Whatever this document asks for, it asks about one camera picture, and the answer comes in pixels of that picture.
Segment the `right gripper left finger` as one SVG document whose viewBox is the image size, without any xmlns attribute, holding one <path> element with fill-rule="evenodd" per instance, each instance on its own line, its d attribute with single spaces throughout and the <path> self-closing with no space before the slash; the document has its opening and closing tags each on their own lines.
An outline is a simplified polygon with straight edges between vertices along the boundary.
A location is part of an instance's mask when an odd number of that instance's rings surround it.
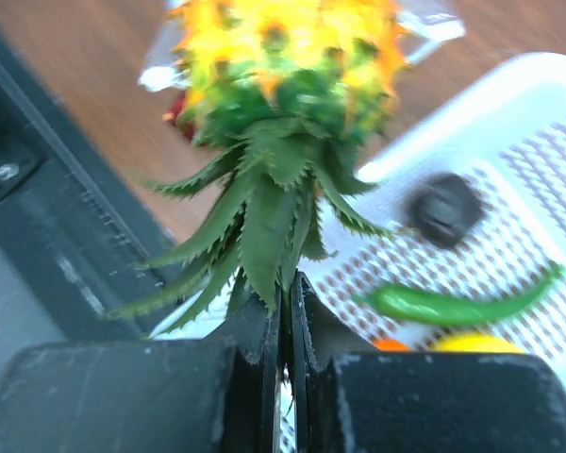
<svg viewBox="0 0 566 453">
<path fill-rule="evenodd" d="M 0 452 L 272 452 L 279 330 L 252 297 L 201 340 L 29 347 L 0 379 Z"/>
</svg>

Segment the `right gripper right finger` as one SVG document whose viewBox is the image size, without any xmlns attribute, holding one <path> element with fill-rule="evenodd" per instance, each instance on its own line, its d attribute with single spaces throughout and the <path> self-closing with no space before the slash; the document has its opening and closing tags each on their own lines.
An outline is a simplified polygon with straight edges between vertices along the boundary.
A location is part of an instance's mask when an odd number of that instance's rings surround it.
<svg viewBox="0 0 566 453">
<path fill-rule="evenodd" d="M 291 286 L 300 452 L 566 452 L 566 391 L 532 355 L 382 352 Z"/>
</svg>

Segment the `orange fake tomato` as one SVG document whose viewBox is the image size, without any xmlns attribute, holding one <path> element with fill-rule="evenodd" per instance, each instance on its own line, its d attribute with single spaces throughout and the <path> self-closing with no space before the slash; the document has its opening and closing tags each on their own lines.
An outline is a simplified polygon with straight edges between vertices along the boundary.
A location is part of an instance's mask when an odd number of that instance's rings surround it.
<svg viewBox="0 0 566 453">
<path fill-rule="evenodd" d="M 410 352 L 411 348 L 392 338 L 380 338 L 373 340 L 373 346 L 378 350 L 387 352 Z"/>
</svg>

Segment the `green fake pepper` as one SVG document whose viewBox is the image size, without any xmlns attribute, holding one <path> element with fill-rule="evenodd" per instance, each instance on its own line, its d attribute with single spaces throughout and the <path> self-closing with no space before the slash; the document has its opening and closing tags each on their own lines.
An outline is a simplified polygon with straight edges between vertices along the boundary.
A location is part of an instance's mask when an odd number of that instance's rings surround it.
<svg viewBox="0 0 566 453">
<path fill-rule="evenodd" d="M 475 326 L 507 319 L 531 309 L 541 303 L 565 275 L 566 267 L 553 262 L 527 290 L 486 301 L 400 284 L 384 284 L 366 295 L 353 294 L 351 299 L 389 318 L 439 327 Z"/>
</svg>

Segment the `yellow fake lemon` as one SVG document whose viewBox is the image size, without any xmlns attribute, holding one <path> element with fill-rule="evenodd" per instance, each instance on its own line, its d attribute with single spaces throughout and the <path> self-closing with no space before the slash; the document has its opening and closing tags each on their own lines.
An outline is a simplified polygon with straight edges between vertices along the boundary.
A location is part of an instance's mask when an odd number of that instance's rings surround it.
<svg viewBox="0 0 566 453">
<path fill-rule="evenodd" d="M 475 352 L 475 353 L 509 353 L 524 354 L 516 344 L 503 338 L 477 332 L 462 332 L 446 336 L 430 346 L 437 352 Z"/>
</svg>

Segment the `dark purple fake plum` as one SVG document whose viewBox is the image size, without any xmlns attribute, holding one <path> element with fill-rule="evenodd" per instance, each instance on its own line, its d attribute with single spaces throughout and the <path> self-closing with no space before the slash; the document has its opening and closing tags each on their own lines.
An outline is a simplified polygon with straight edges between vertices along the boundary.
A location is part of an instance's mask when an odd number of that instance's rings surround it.
<svg viewBox="0 0 566 453">
<path fill-rule="evenodd" d="M 457 174 L 434 175 L 407 202 L 409 224 L 442 249 L 457 246 L 483 217 L 481 199 Z"/>
</svg>

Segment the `dark red fake apple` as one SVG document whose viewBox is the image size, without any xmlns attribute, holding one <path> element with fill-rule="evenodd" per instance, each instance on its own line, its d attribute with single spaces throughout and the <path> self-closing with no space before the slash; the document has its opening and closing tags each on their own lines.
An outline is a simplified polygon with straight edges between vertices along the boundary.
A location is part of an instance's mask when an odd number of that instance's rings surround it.
<svg viewBox="0 0 566 453">
<path fill-rule="evenodd" d="M 191 143 L 196 133 L 196 125 L 193 120 L 183 118 L 186 105 L 186 92 L 181 91 L 162 115 L 162 121 L 174 127 L 188 143 Z"/>
</svg>

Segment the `orange fake carrot bunch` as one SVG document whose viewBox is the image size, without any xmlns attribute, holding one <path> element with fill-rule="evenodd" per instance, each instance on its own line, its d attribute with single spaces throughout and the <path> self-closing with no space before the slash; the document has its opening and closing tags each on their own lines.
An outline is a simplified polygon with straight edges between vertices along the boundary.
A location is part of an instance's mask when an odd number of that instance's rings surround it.
<svg viewBox="0 0 566 453">
<path fill-rule="evenodd" d="M 171 198 L 223 188 L 186 241 L 145 263 L 179 264 L 178 277 L 108 318 L 187 301 L 175 320 L 184 327 L 223 289 L 231 311 L 256 296 L 274 312 L 300 259 L 328 255 L 320 199 L 350 230 L 387 234 L 349 200 L 372 189 L 356 165 L 383 132 L 408 67 L 399 9 L 394 1 L 184 1 L 169 9 L 181 32 L 173 53 L 183 118 L 196 125 L 191 143 L 216 156 L 192 176 L 150 188 Z"/>
</svg>

